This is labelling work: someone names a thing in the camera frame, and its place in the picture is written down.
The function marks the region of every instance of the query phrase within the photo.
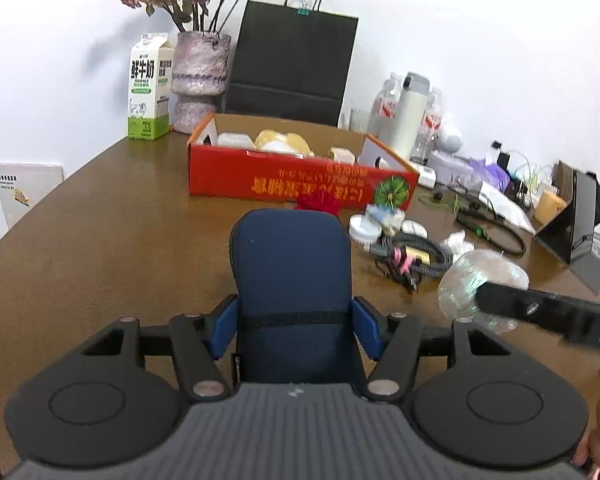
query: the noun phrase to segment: milk carton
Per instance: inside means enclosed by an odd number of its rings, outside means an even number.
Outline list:
[[[173,47],[166,34],[143,34],[131,49],[128,136],[154,140],[169,131]]]

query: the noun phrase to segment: red tissue flower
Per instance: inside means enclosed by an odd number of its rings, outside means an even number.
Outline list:
[[[322,211],[338,216],[340,203],[331,193],[323,189],[316,189],[311,194],[300,194],[298,204],[294,209],[305,209],[308,211]]]

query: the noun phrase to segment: green label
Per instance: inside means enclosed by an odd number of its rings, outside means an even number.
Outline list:
[[[155,140],[169,131],[169,114],[155,119],[127,118],[127,135],[134,139]]]

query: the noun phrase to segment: red cardboard box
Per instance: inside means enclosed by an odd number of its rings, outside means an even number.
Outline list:
[[[317,156],[297,158],[215,145],[221,133],[247,134],[255,140],[262,130],[295,132]],[[337,164],[323,158],[332,147],[351,150],[359,164]],[[407,209],[418,182],[418,172],[375,137],[300,121],[209,114],[190,136],[187,150],[189,192],[193,195],[285,202],[300,193],[323,189],[343,208],[364,209],[376,194],[376,198],[387,199],[395,189],[392,186],[404,180],[402,189],[406,187],[408,193],[399,206]],[[377,168],[380,159],[390,169]]]

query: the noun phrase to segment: white sign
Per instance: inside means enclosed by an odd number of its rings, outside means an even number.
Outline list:
[[[0,163],[0,203],[11,229],[62,181],[62,166]]]

